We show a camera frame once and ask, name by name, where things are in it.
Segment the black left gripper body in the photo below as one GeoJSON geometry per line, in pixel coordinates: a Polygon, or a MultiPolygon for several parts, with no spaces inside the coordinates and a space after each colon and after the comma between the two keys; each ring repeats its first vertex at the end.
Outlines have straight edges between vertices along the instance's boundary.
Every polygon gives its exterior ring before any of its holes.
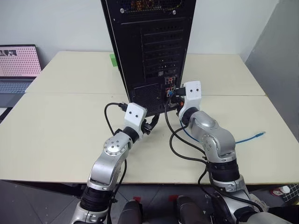
{"type": "Polygon", "coordinates": [[[153,127],[154,127],[153,122],[148,123],[147,120],[144,119],[141,125],[141,131],[143,134],[150,135],[153,127]]]}

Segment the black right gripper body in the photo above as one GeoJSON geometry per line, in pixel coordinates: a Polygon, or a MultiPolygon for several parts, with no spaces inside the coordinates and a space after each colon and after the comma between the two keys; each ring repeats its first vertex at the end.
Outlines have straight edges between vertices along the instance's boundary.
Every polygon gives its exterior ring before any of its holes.
{"type": "Polygon", "coordinates": [[[183,108],[184,102],[185,102],[185,100],[184,100],[184,97],[182,97],[182,96],[177,96],[177,101],[173,101],[173,103],[176,103],[177,111],[180,111],[183,108]]]}

